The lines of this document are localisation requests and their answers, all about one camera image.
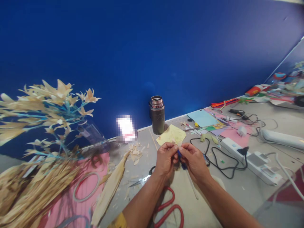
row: glue gun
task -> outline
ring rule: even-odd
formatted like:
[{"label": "glue gun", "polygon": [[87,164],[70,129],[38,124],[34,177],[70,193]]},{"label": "glue gun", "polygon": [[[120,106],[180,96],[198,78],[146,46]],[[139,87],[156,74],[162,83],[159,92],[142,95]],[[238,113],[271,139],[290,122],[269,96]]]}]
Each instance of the glue gun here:
[{"label": "glue gun", "polygon": [[243,120],[249,120],[249,118],[245,115],[245,112],[243,110],[230,109],[229,112],[236,114],[237,116],[240,116]]}]

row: person's left hand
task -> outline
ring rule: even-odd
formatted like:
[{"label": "person's left hand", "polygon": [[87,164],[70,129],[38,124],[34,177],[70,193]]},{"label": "person's left hand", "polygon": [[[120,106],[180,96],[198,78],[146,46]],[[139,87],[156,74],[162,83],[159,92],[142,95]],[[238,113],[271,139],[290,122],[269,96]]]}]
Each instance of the person's left hand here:
[{"label": "person's left hand", "polygon": [[178,162],[178,146],[170,142],[164,143],[157,151],[154,173],[169,179],[173,172],[173,164]]}]

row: purple paper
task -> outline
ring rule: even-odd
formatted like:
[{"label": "purple paper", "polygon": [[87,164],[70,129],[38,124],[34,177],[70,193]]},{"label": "purple paper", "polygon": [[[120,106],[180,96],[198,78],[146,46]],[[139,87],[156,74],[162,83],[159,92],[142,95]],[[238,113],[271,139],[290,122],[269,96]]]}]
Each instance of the purple paper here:
[{"label": "purple paper", "polygon": [[216,130],[213,130],[211,131],[215,136],[219,136],[222,132],[224,132],[226,129],[216,129]]}]

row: hand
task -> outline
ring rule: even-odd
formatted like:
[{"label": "hand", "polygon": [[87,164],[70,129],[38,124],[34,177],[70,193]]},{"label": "hand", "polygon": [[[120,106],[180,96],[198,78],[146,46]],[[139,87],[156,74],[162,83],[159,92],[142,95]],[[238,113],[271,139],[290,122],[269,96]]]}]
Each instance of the hand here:
[{"label": "hand", "polygon": [[190,143],[183,143],[178,149],[182,154],[182,158],[180,160],[187,164],[191,179],[195,183],[209,180],[211,175],[206,165],[203,153]]},{"label": "hand", "polygon": [[173,172],[173,164],[178,162],[178,146],[170,142],[164,143],[157,151],[154,173],[169,179]]}]

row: person's right hand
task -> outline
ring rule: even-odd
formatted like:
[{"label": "person's right hand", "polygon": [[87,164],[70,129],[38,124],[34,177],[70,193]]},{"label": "person's right hand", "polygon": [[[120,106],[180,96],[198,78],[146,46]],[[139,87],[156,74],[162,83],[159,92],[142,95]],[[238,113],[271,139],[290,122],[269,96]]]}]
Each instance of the person's right hand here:
[{"label": "person's right hand", "polygon": [[183,143],[178,147],[183,155],[181,161],[186,163],[191,179],[198,183],[211,178],[203,153],[190,143]]}]

